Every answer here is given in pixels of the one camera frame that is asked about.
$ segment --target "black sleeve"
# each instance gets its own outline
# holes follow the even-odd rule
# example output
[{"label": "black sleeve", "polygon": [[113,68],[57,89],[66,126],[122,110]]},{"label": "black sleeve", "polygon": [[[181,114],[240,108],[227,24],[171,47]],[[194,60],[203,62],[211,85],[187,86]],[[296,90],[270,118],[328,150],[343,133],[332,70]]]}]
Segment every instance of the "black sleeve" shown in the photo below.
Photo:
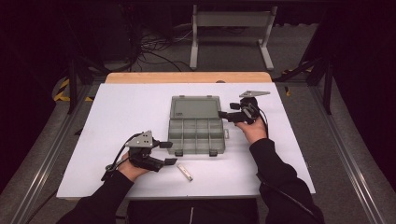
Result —
[{"label": "black sleeve", "polygon": [[134,182],[116,171],[92,196],[79,200],[58,223],[116,223],[116,212]]},{"label": "black sleeve", "polygon": [[[319,220],[323,219],[320,209],[314,205],[308,186],[297,177],[292,166],[279,158],[273,141],[263,138],[250,146],[250,152],[257,164],[258,175],[267,185],[285,192],[311,210]],[[267,224],[319,223],[303,208],[263,183],[260,185],[260,194],[269,209]]]}]

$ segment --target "clear plastic organizer box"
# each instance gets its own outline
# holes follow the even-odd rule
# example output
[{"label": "clear plastic organizer box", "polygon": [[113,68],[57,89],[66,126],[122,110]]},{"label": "clear plastic organizer box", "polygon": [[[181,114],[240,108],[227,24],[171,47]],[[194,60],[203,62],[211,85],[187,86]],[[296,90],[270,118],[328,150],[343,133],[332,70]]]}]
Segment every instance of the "clear plastic organizer box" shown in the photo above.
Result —
[{"label": "clear plastic organizer box", "polygon": [[224,130],[218,96],[173,96],[169,119],[169,154],[224,153]]}]

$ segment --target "hand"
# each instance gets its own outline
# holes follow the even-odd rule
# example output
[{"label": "hand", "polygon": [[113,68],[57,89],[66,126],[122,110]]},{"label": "hand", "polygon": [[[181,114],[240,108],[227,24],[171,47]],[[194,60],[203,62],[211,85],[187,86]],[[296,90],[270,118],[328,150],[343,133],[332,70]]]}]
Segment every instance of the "hand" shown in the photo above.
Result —
[{"label": "hand", "polygon": [[262,118],[258,117],[252,124],[246,124],[244,122],[237,122],[235,125],[244,132],[245,137],[250,144],[255,143],[257,140],[267,138],[267,132],[265,131],[265,125]]},{"label": "hand", "polygon": [[[127,159],[128,156],[129,156],[128,152],[123,154],[122,160]],[[119,171],[123,175],[125,175],[128,179],[130,179],[131,181],[134,182],[139,176],[147,173],[149,170],[146,170],[146,169],[143,169],[143,168],[139,168],[139,167],[135,167],[133,164],[131,164],[131,162],[129,160],[126,160],[125,162],[120,164]]]}]

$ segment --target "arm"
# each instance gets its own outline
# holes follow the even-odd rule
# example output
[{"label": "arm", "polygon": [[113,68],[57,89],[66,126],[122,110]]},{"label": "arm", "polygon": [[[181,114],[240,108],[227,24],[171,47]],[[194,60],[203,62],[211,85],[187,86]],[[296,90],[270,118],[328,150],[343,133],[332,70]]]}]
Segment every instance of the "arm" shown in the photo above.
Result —
[{"label": "arm", "polygon": [[[294,168],[276,154],[275,143],[267,138],[262,120],[258,118],[251,125],[236,123],[236,126],[251,144],[250,152],[257,164],[258,174],[265,183],[287,193],[322,219],[323,215],[314,205],[308,186],[297,177]],[[260,185],[260,194],[269,208],[267,223],[318,223],[303,208],[263,183]]]},{"label": "arm", "polygon": [[82,198],[76,207],[64,215],[58,223],[116,223],[115,217],[126,193],[134,181],[148,170],[134,167],[129,160],[119,166],[92,196]]}]

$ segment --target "person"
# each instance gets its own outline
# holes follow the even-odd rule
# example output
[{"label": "person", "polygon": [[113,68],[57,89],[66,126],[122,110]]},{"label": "person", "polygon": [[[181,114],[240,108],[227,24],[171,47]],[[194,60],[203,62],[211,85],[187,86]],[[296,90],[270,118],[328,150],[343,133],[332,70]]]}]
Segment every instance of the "person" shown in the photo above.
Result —
[{"label": "person", "polygon": [[[275,143],[267,137],[265,124],[237,122],[250,143],[258,166],[260,194],[268,206],[267,224],[324,223],[305,182],[294,168],[276,154]],[[79,200],[58,223],[116,223],[116,212],[136,179],[148,170],[134,167],[128,160],[92,196]],[[132,201],[127,219],[131,223],[258,223],[257,204],[251,199]]]}]

